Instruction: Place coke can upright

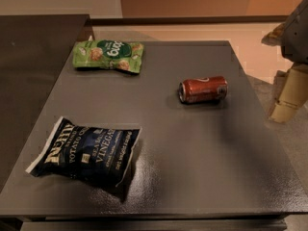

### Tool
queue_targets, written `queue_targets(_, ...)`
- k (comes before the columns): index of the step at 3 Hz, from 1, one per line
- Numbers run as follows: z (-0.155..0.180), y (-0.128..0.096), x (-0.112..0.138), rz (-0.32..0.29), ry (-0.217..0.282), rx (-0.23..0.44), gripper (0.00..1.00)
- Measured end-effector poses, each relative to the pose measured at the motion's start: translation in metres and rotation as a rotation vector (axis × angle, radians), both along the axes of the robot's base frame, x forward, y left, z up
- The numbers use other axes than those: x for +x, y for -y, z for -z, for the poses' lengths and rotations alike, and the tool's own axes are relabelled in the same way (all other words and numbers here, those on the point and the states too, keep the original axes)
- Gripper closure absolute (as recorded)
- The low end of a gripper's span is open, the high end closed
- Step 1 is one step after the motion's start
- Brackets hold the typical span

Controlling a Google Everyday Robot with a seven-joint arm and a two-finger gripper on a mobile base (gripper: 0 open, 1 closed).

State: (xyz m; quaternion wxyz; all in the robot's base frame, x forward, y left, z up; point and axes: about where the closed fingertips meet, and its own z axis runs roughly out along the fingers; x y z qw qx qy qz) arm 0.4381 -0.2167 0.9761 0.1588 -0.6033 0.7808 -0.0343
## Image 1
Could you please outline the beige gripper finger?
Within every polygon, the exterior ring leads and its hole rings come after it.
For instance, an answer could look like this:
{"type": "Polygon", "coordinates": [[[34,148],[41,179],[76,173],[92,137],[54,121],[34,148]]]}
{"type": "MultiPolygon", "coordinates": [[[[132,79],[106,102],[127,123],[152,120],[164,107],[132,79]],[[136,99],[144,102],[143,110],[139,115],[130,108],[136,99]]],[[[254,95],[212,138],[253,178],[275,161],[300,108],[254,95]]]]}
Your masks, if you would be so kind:
{"type": "Polygon", "coordinates": [[[274,77],[269,119],[285,123],[308,101],[308,64],[294,63],[274,77]]]}
{"type": "Polygon", "coordinates": [[[276,26],[272,31],[263,36],[261,42],[269,46],[280,46],[282,36],[284,34],[285,24],[281,23],[276,26]]]}

